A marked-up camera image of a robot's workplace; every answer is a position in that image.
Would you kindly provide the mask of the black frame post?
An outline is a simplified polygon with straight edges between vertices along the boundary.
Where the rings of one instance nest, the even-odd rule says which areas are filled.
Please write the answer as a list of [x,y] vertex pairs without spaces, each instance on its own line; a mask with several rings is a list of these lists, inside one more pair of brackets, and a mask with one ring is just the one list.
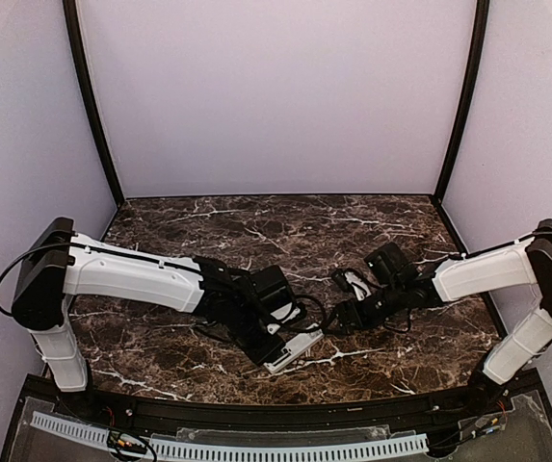
[[80,26],[78,3],[75,0],[63,0],[62,4],[70,52],[92,139],[109,191],[116,207],[119,208],[124,204],[125,196],[98,111]]
[[470,107],[472,105],[481,58],[483,55],[489,7],[489,0],[478,0],[476,2],[470,46],[461,85],[459,103],[442,167],[434,189],[434,198],[438,203],[442,203],[444,201],[456,165],[458,154],[460,152],[460,145],[463,139]]

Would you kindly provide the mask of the left black frame post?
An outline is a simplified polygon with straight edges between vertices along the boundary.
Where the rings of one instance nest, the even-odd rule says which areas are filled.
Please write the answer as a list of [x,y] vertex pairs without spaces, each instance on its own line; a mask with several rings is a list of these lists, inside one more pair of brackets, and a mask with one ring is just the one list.
[[63,0],[62,4],[70,52],[92,139],[109,191],[116,207],[119,208],[124,204],[125,196],[98,111],[80,26],[78,3],[75,0]]

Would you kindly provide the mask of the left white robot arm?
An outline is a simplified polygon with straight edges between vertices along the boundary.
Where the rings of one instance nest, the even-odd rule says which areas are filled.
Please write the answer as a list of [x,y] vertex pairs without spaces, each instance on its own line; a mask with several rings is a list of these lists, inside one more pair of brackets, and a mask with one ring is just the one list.
[[90,381],[67,314],[77,295],[155,304],[220,324],[256,365],[281,357],[278,332],[303,313],[277,266],[250,272],[206,257],[124,249],[75,232],[70,218],[55,218],[12,265],[19,275],[5,313],[33,335],[64,393],[84,392]]

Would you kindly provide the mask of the white remote control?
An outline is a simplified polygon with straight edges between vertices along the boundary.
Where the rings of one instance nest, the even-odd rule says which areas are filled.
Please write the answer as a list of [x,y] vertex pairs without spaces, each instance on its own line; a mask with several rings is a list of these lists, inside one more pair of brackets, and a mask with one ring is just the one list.
[[309,333],[299,333],[289,340],[285,346],[276,355],[272,362],[265,362],[263,367],[270,373],[276,374],[282,372],[290,364],[294,363],[303,353],[316,345],[324,337],[322,330],[316,330]]

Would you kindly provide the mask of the black front rail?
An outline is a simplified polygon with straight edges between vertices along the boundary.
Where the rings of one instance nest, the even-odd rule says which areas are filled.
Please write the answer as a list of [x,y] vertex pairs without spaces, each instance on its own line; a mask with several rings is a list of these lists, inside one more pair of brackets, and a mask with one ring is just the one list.
[[462,388],[407,398],[334,404],[206,404],[104,391],[57,394],[67,413],[91,423],[147,433],[182,427],[239,431],[322,431],[386,424],[392,430],[451,429],[481,414],[464,405]]

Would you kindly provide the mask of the right black frame post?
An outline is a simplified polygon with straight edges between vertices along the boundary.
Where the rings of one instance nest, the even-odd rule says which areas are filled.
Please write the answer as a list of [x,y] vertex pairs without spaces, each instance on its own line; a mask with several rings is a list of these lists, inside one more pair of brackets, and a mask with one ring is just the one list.
[[460,152],[460,145],[463,139],[470,107],[472,105],[481,58],[483,55],[489,7],[489,0],[478,0],[476,2],[470,46],[461,85],[459,103],[442,167],[434,189],[434,198],[438,203],[442,203],[444,201],[456,165],[458,154]]

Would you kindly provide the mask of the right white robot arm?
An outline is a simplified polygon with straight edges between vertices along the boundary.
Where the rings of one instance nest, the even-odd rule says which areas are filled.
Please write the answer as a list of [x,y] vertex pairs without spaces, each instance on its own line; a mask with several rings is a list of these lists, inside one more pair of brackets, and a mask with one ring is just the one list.
[[450,255],[423,268],[394,243],[379,247],[364,262],[375,284],[354,269],[337,269],[331,275],[341,290],[353,296],[335,308],[346,332],[377,327],[401,311],[439,307],[470,295],[529,285],[538,287],[539,301],[487,354],[471,382],[502,386],[552,344],[551,218],[517,240]]

